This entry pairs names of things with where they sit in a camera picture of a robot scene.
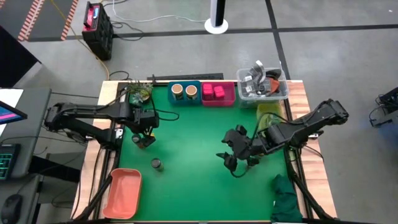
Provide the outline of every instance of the keyboard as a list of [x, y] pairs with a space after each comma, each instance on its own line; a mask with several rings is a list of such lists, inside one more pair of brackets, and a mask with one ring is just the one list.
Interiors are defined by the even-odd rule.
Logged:
[[0, 181], [7, 180], [17, 161], [20, 144], [3, 144], [0, 146]]

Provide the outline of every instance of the blue container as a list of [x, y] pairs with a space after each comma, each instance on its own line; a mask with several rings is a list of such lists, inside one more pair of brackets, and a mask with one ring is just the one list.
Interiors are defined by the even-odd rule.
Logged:
[[[176, 100], [174, 98], [173, 93], [172, 93], [172, 86], [174, 84], [180, 84], [182, 86], [182, 89], [183, 89], [183, 91], [182, 91], [183, 99], [182, 100]], [[198, 90], [197, 98], [194, 100], [187, 98], [187, 93], [185, 92], [185, 89], [189, 85], [195, 86]], [[199, 81], [169, 82], [169, 85], [167, 87], [167, 94], [168, 94], [170, 103], [173, 105], [200, 105], [201, 104], [201, 84]]]

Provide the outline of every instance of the clear plastic bin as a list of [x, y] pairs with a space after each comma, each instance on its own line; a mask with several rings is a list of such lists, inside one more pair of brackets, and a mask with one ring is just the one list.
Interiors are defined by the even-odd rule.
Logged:
[[[265, 68], [266, 71], [281, 68]], [[282, 74], [279, 77], [279, 93], [274, 93], [271, 96], [244, 96], [243, 89], [246, 87], [243, 82], [244, 77], [248, 74], [250, 68], [239, 69], [236, 72], [238, 79], [238, 93], [239, 93], [239, 106], [241, 108], [253, 108], [260, 103], [270, 103], [272, 101], [285, 100], [289, 97], [289, 89], [286, 83], [285, 72], [282, 70]]]

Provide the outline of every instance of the dark green towel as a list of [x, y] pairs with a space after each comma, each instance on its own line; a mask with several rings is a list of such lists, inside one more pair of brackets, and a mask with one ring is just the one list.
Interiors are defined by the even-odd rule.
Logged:
[[302, 214], [297, 207], [297, 195], [289, 178], [277, 175], [272, 181], [276, 199], [271, 222], [302, 222]]

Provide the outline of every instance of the white paper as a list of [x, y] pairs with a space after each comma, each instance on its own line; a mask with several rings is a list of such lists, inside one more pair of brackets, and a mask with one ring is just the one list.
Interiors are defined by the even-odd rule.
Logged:
[[[5, 104], [8, 104], [11, 107], [16, 107], [19, 101], [19, 98], [22, 96], [22, 92], [24, 90], [16, 90], [16, 89], [0, 89], [0, 101]], [[0, 136], [6, 128], [7, 124], [0, 125]]]

